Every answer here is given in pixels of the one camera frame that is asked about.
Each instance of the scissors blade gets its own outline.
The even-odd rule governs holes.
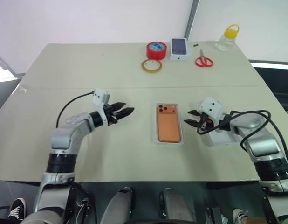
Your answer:
[[[201,56],[202,58],[204,58],[204,54],[203,54],[203,51],[202,51],[202,50],[200,50],[200,56]]]

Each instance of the white wall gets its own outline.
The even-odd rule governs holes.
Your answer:
[[[169,41],[183,37],[192,0],[0,0],[0,57],[27,72],[48,43]],[[200,0],[191,40],[240,25],[248,59],[288,62],[288,0]]]

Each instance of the phone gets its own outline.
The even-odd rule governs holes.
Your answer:
[[[176,104],[159,104],[157,110],[157,132],[160,142],[181,141],[178,109]]]
[[[172,53],[175,55],[186,55],[186,42],[185,39],[172,39]]]

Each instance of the tape roll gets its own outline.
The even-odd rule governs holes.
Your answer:
[[[142,69],[149,73],[155,73],[161,70],[162,63],[155,59],[146,59],[141,64]]]
[[[151,42],[146,46],[146,56],[149,59],[162,60],[166,57],[167,45],[162,42]]]

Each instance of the black sneaker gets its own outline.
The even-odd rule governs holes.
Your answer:
[[[14,200],[13,205],[10,209],[8,220],[21,221],[26,217],[26,202],[24,198],[17,198]]]

